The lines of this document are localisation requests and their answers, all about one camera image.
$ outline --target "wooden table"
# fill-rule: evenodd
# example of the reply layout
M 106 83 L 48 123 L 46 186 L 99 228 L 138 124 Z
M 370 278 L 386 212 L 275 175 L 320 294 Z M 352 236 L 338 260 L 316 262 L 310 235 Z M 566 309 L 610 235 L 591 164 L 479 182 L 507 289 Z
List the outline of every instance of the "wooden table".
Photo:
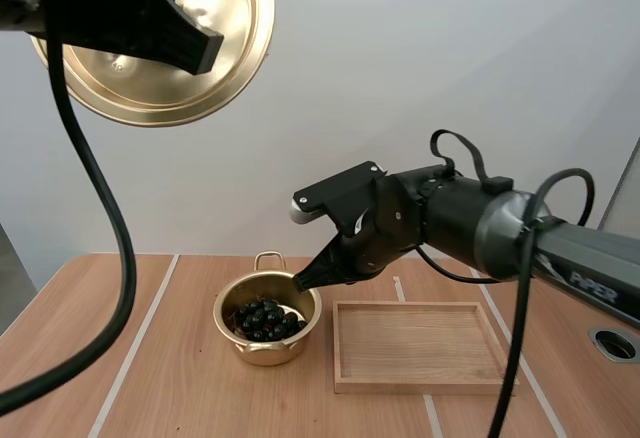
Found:
M 308 259 L 287 262 L 295 271 Z M 469 275 L 457 262 L 441 264 Z M 139 256 L 135 308 L 116 344 L 72 382 L 1 418 L 0 437 L 486 436 L 492 396 L 335 395 L 331 304 L 403 294 L 477 301 L 506 349 L 513 284 L 459 284 L 400 260 L 372 281 L 322 289 L 323 317 L 308 349 L 258 368 L 231 353 L 211 316 L 223 285 L 252 266 L 252 257 Z M 119 273 L 115 255 L 65 265 L 0 338 L 0 389 L 86 344 L 112 313 Z M 620 325 L 543 283 L 533 286 L 529 317 L 522 387 L 502 436 L 640 436 L 640 367 L 608 361 L 587 336 L 593 326 Z

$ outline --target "pot handle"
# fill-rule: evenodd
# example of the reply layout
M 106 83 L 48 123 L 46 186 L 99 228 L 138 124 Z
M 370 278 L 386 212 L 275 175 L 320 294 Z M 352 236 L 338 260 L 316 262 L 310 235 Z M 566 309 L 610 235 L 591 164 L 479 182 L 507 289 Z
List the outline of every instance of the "pot handle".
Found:
M 277 251 L 263 251 L 262 253 L 258 253 L 258 255 L 256 256 L 256 261 L 253 265 L 253 271 L 258 271 L 260 269 L 260 259 L 264 256 L 277 256 L 278 258 L 280 258 L 280 267 L 283 270 L 287 269 L 287 264 L 284 261 L 284 256 L 282 256 Z
M 291 347 L 281 341 L 274 341 L 272 343 L 250 343 L 240 351 L 242 353 L 253 353 L 255 351 L 285 351 L 289 348 Z

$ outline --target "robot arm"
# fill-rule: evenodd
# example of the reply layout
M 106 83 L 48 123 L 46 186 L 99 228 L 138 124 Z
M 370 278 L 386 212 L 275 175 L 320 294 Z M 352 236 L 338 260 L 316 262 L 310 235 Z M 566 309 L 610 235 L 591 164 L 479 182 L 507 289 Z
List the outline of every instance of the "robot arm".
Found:
M 465 178 L 447 160 L 394 175 L 367 162 L 295 193 L 294 221 L 327 214 L 338 228 L 296 276 L 298 289 L 374 278 L 422 244 L 498 281 L 513 279 L 531 194 L 513 190 L 508 178 L 487 178 L 482 166 L 478 180 Z M 565 223 L 546 206 L 537 216 L 545 226 L 534 275 L 640 329 L 640 241 Z

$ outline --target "wooden tray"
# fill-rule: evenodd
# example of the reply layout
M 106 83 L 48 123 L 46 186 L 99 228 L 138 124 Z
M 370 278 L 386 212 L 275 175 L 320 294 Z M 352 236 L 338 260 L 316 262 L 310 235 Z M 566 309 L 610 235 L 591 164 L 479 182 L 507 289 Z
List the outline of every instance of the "wooden tray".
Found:
M 335 301 L 333 342 L 336 393 L 498 394 L 506 367 L 479 303 Z

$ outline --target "metal pot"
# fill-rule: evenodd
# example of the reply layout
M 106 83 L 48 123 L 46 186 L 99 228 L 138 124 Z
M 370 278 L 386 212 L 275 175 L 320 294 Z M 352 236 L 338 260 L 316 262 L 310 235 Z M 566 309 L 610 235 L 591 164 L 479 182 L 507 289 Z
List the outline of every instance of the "metal pot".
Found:
M 281 270 L 260 270 L 264 256 L 280 258 Z M 298 293 L 293 285 L 293 273 L 287 271 L 284 257 L 277 251 L 265 251 L 256 256 L 253 273 L 232 281 L 218 293 L 213 307 L 213 319 L 220 332 L 231 341 L 233 351 L 240 359 L 260 366 L 286 363 L 298 356 L 307 344 L 309 333 L 318 323 L 322 312 L 322 299 L 317 290 Z M 243 303 L 267 296 L 276 300 L 286 311 L 293 311 L 304 319 L 307 326 L 299 333 L 282 341 L 255 343 L 233 332 L 233 313 Z

